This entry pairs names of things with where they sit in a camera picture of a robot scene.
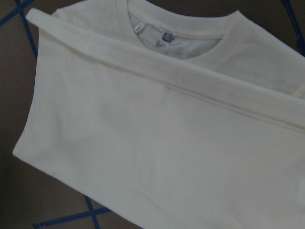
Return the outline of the cream long-sleeve cat shirt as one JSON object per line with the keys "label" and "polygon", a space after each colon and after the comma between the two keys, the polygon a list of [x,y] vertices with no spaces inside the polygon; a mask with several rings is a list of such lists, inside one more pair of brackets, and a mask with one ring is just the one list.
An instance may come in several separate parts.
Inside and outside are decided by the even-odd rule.
{"label": "cream long-sleeve cat shirt", "polygon": [[305,226],[305,59],[240,12],[85,0],[39,29],[13,154],[144,229]]}

